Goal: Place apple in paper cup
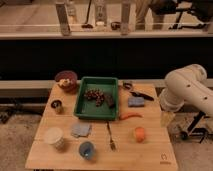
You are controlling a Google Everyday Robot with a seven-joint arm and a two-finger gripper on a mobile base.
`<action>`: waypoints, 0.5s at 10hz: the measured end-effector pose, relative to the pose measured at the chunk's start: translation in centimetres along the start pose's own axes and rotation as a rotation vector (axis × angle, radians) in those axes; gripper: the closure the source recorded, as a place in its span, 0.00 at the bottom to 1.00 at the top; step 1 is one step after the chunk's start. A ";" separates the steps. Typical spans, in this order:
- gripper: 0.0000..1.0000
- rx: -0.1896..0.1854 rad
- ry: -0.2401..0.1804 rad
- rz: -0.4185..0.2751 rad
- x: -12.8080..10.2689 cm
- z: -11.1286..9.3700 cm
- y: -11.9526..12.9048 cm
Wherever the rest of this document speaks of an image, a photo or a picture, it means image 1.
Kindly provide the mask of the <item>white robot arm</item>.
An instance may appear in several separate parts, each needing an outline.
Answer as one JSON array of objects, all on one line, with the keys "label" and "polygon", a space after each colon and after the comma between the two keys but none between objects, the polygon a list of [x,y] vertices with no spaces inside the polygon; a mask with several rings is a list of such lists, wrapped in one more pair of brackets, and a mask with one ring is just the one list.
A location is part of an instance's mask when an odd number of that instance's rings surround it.
[{"label": "white robot arm", "polygon": [[207,116],[213,117],[213,90],[203,84],[207,79],[207,71],[199,64],[191,64],[170,71],[164,79],[165,88],[159,95],[159,103],[163,110],[161,125],[167,126],[188,102]]}]

